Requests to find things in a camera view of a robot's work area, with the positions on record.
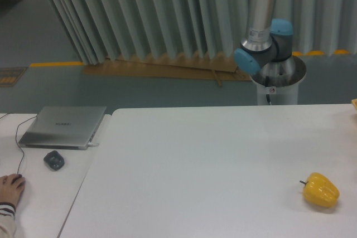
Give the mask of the person's right hand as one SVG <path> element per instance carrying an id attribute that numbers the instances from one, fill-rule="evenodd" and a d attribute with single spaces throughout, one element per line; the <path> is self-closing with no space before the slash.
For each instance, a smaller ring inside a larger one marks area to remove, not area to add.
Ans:
<path id="1" fill-rule="evenodd" d="M 13 204 L 15 209 L 25 189 L 25 183 L 18 188 L 14 184 L 18 176 L 19 174 L 10 174 L 1 177 L 1 202 Z"/>

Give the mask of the striped cream sleeve forearm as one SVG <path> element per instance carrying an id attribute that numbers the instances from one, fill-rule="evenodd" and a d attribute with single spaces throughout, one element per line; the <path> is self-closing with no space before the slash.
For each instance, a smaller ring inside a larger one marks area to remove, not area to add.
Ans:
<path id="1" fill-rule="evenodd" d="M 1 202 L 1 237 L 11 238 L 15 236 L 16 209 L 13 204 Z"/>

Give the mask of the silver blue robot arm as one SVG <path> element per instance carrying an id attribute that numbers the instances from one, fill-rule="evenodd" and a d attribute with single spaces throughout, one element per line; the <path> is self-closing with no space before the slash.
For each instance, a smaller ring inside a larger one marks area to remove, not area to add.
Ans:
<path id="1" fill-rule="evenodd" d="M 234 61 L 257 84 L 281 88 L 301 82 L 306 65 L 292 54 L 292 23 L 273 18 L 275 5 L 276 0 L 249 0 L 247 26 Z"/>

